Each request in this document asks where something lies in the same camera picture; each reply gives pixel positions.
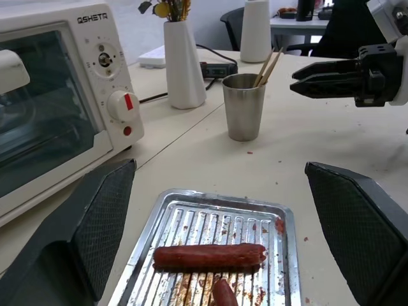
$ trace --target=grilled sausage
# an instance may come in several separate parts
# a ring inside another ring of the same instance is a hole
[[[180,245],[158,247],[153,254],[157,268],[243,268],[266,259],[260,244]]]
[[[214,284],[212,296],[217,306],[238,306],[237,298],[225,279],[220,279]]]

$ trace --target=wooden skewer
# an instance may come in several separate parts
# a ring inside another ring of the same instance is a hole
[[[254,85],[252,86],[252,88],[255,88],[258,86],[259,81],[261,80],[262,74],[265,71],[266,67],[268,66],[268,63],[270,61],[270,58],[272,57],[273,51],[275,51],[275,48],[272,48],[272,51],[270,52],[270,54],[268,55],[268,57],[266,58],[265,62],[262,65],[261,71],[258,73],[258,76],[255,79]]]
[[[259,82],[259,85],[258,85],[258,86],[262,86],[262,85],[265,85],[265,84],[267,83],[267,81],[268,81],[268,79],[269,79],[269,77],[270,77],[270,75],[271,75],[271,73],[272,73],[272,70],[274,69],[274,67],[275,67],[275,65],[276,65],[276,63],[277,63],[277,61],[278,61],[278,59],[279,59],[279,56],[281,56],[282,51],[283,51],[283,48],[281,48],[281,49],[279,50],[278,55],[276,55],[276,57],[273,59],[271,65],[270,65],[269,68],[266,70],[266,73],[265,73],[265,75],[263,76],[263,78],[261,79],[261,81]]]

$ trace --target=power cord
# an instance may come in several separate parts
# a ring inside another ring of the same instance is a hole
[[[238,64],[236,60],[234,60],[234,59],[232,59],[232,58],[230,58],[230,57],[227,57],[227,56],[225,56],[225,55],[222,55],[222,54],[220,54],[220,53],[218,53],[218,52],[212,50],[211,48],[208,48],[208,47],[206,47],[206,46],[199,45],[199,44],[197,44],[196,46],[199,47],[199,48],[208,50],[208,51],[214,53],[215,55],[218,55],[219,57],[222,57],[223,59],[226,59],[227,61],[231,61],[231,62],[233,62],[234,64]],[[205,90],[206,90],[206,91],[209,90],[209,89],[214,85],[214,83],[215,83],[217,80],[218,80],[218,78],[212,79],[211,82],[205,87]],[[157,94],[157,95],[155,95],[155,96],[142,99],[142,100],[140,100],[139,102],[140,102],[140,104],[142,104],[142,103],[146,103],[146,102],[149,102],[149,101],[152,101],[152,100],[156,100],[156,99],[165,97],[165,96],[167,96],[167,95],[168,95],[168,93],[167,93],[167,92],[164,92],[164,93],[162,93],[162,94]]]

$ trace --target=oven control knob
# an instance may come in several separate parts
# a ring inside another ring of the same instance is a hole
[[[112,118],[120,121],[132,121],[138,115],[138,98],[125,91],[115,91],[108,99],[108,112]]]

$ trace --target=white ceramic vase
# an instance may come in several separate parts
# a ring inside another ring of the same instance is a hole
[[[194,108],[207,98],[194,36],[186,21],[164,23],[168,101],[179,109]]]
[[[248,0],[242,22],[241,60],[263,62],[271,49],[269,0]]]

